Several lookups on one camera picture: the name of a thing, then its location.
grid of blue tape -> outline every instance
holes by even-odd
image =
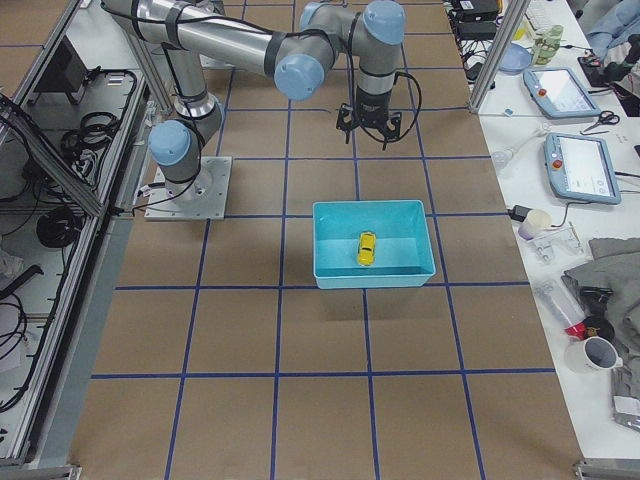
[[[244,0],[244,3],[228,3],[228,6],[241,6],[243,11],[243,17],[246,11],[246,8],[249,6],[289,6],[293,9],[293,19],[296,18],[296,6],[291,3],[254,3],[247,2]],[[441,5],[441,2],[423,2],[423,3],[412,3],[411,5]],[[295,28],[294,20],[292,19],[292,28]],[[420,67],[420,68],[408,68],[406,62],[406,56],[404,56],[404,65],[406,71],[413,70],[455,70],[455,68],[451,67]],[[227,96],[225,100],[225,108],[228,111],[234,111],[234,109],[229,109],[229,99],[231,97],[232,84],[234,79],[235,72],[231,73],[231,78],[229,80],[229,85],[227,89]],[[415,99],[414,93],[410,88],[409,91],[412,110],[415,109]],[[209,237],[209,232],[211,230],[211,223],[207,221],[207,225],[205,228],[205,234],[202,242],[202,249],[200,253],[200,261],[198,265],[198,275],[195,285],[178,285],[178,286],[164,286],[164,285],[139,285],[139,286],[121,286],[117,287],[117,290],[124,291],[132,291],[132,290],[193,290],[194,291],[194,299],[191,308],[191,318],[188,327],[187,341],[185,346],[185,354],[184,360],[182,364],[182,371],[180,373],[156,373],[156,374],[95,374],[92,376],[94,380],[106,380],[106,379],[145,379],[145,378],[173,378],[180,379],[180,385],[178,389],[173,426],[171,431],[171,439],[169,444],[169,451],[167,455],[167,463],[165,467],[165,480],[169,480],[171,478],[171,467],[173,463],[173,453],[175,448],[176,436],[178,431],[178,426],[180,423],[180,413],[182,407],[182,398],[184,393],[185,382],[190,378],[272,378],[274,382],[274,394],[273,394],[273,412],[272,412],[272,438],[271,438],[271,465],[270,465],[270,480],[276,479],[276,447],[277,447],[277,435],[278,435],[278,392],[279,392],[279,381],[281,378],[320,378],[320,377],[366,377],[368,379],[368,389],[369,389],[369,410],[370,410],[370,419],[371,419],[371,437],[372,437],[372,448],[373,448],[373,462],[374,462],[374,472],[376,480],[380,480],[380,462],[378,456],[378,439],[377,439],[377,429],[376,429],[376,414],[375,414],[375,395],[374,395],[374,382],[373,379],[376,377],[386,377],[386,376],[434,376],[434,375],[459,375],[462,379],[462,384],[464,388],[464,394],[467,405],[467,412],[469,417],[469,424],[471,427],[471,433],[473,436],[473,443],[475,448],[475,453],[477,457],[478,469],[480,472],[480,478],[482,480],[486,480],[486,474],[484,470],[484,463],[482,459],[482,451],[480,448],[480,441],[478,438],[478,432],[476,428],[476,422],[474,417],[473,403],[471,399],[471,394],[469,391],[469,385],[467,381],[467,377],[469,375],[486,375],[486,374],[536,374],[536,373],[551,373],[554,372],[553,368],[516,368],[516,369],[467,369],[464,364],[464,356],[462,353],[462,345],[460,342],[460,335],[458,332],[458,325],[456,321],[456,314],[453,307],[453,299],[451,295],[451,289],[453,287],[462,287],[462,286],[486,286],[486,287],[508,287],[508,286],[518,286],[518,285],[528,285],[528,282],[449,282],[448,274],[447,274],[447,266],[445,261],[444,251],[442,249],[442,242],[440,238],[440,228],[438,225],[438,220],[443,217],[460,217],[460,216],[470,216],[470,217],[478,217],[478,216],[499,216],[505,215],[505,212],[482,212],[482,213],[438,213],[436,211],[436,205],[432,194],[431,189],[431,181],[429,177],[429,160],[440,160],[440,159],[452,159],[452,157],[448,156],[425,156],[424,144],[422,141],[422,135],[420,132],[419,124],[416,125],[416,132],[418,136],[418,144],[420,147],[420,156],[419,157],[393,157],[394,159],[420,159],[423,163],[423,168],[425,172],[425,177],[427,181],[427,187],[429,191],[429,203],[431,206],[431,212],[427,214],[427,218],[431,218],[435,227],[435,243],[438,247],[438,253],[440,254],[441,259],[441,268],[443,273],[443,282],[439,283],[427,283],[422,288],[434,288],[434,287],[444,287],[447,294],[447,300],[449,305],[449,313],[451,316],[451,323],[454,332],[454,339],[457,349],[458,361],[460,364],[459,369],[449,369],[449,370],[420,370],[420,371],[374,371],[372,368],[371,362],[371,342],[370,342],[370,328],[369,328],[369,316],[368,316],[368,302],[367,302],[367,291],[362,291],[362,302],[363,302],[363,311],[364,311],[364,333],[365,333],[365,346],[366,346],[366,359],[367,359],[367,369],[366,371],[353,371],[353,372],[281,372],[280,371],[280,334],[282,329],[282,295],[283,291],[287,289],[316,289],[315,286],[307,286],[307,285],[284,285],[284,251],[285,251],[285,228],[286,228],[286,220],[288,218],[311,218],[311,215],[288,215],[286,212],[286,199],[287,199],[287,178],[289,171],[289,161],[295,160],[295,158],[289,155],[289,145],[290,145],[290,135],[291,135],[291,113],[293,111],[314,111],[319,109],[304,109],[304,108],[292,108],[291,102],[288,103],[288,107],[286,109],[235,109],[235,111],[286,111],[288,116],[287,123],[287,136],[286,136],[286,149],[285,149],[285,169],[284,169],[284,195],[283,195],[283,205],[282,205],[282,215],[228,215],[227,218],[281,218],[281,247],[280,247],[280,272],[278,285],[272,286],[246,286],[246,285],[238,285],[238,286],[207,286],[201,285],[203,266],[207,248],[207,241]],[[434,110],[434,111],[442,111],[442,110],[466,110],[465,106],[459,107],[450,107],[450,108],[438,108],[438,109],[423,109],[426,111]],[[224,137],[224,125],[222,126],[219,134],[218,146],[216,149],[216,155],[220,153],[220,146],[222,145]],[[352,157],[344,157],[344,158],[331,158],[331,160],[344,160],[351,161],[354,165],[355,170],[355,181],[356,181],[356,199],[360,199],[360,188],[358,181],[358,165],[361,161],[366,161],[366,159],[359,158],[356,154],[356,142],[351,142],[352,145]],[[249,158],[249,157],[237,157],[247,160],[282,160],[282,158]],[[460,159],[474,159],[474,158],[487,158],[483,155],[466,155],[460,156],[456,155],[454,158]],[[193,330],[195,325],[195,314],[198,306],[198,297],[201,290],[234,290],[234,289],[272,289],[278,291],[278,308],[277,308],[277,327],[276,327],[276,350],[275,350],[275,365],[273,372],[250,372],[250,373],[189,373],[187,371],[188,363],[189,363],[189,355],[191,348],[191,340],[193,336]]]

black box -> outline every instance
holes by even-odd
[[[452,0],[451,15],[460,22],[495,20],[500,8],[498,0]]]
[[[65,36],[56,48],[53,58],[35,88],[36,93],[75,93],[80,90],[87,75],[87,67]]]
[[[493,40],[497,28],[493,22],[457,22],[456,31],[460,40]]]

white mug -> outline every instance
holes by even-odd
[[[518,228],[518,235],[531,240],[551,226],[551,216],[544,210],[531,210]]]
[[[564,360],[576,373],[599,372],[622,366],[622,359],[615,347],[600,337],[572,343],[564,352]]]

tablet screen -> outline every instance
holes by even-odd
[[[560,150],[569,192],[612,196],[609,175],[598,142],[560,137]]]
[[[540,88],[547,91],[547,99],[559,112],[582,112],[593,110],[585,95],[566,70],[533,72]]]

table surface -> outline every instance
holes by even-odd
[[[588,45],[564,0],[545,2],[544,8],[550,18],[564,26],[563,45]],[[521,42],[526,45],[527,41],[531,45],[531,39],[526,37]],[[561,49],[549,66],[572,68],[583,84],[588,86],[577,62],[577,57],[582,53],[583,50],[579,48]],[[594,122],[592,118],[555,121],[545,119],[531,100],[521,75],[498,73],[495,81],[495,90],[488,94],[480,109],[480,120],[490,152],[518,145],[545,121],[551,124],[552,132],[576,135]],[[615,170],[640,174],[640,158],[633,148],[640,144],[640,118],[626,117],[613,93],[594,95],[594,99],[601,109],[613,110],[622,118],[618,125],[606,128],[610,133],[598,136],[606,140]],[[507,108],[513,111],[513,116],[507,117],[504,114]],[[536,138],[522,147],[500,172],[498,180],[508,206],[520,204],[545,210],[552,216],[554,223],[557,223],[562,219],[565,201],[555,197],[549,185],[542,151],[543,141],[543,138]],[[640,190],[638,179],[618,178],[618,184],[620,189]],[[568,221],[574,225],[586,253],[573,255],[562,247],[554,246],[556,258],[550,265],[543,264],[531,246],[518,239],[529,279],[531,282],[549,277],[559,279],[565,270],[585,263],[591,258],[588,241],[592,238],[640,236],[638,209],[640,195],[634,194],[623,195],[622,203],[616,206],[572,206]],[[581,375],[569,370],[563,355],[570,338],[562,332],[557,321],[544,307],[538,306],[565,401],[585,458],[640,458],[640,434],[612,420],[609,372]]]

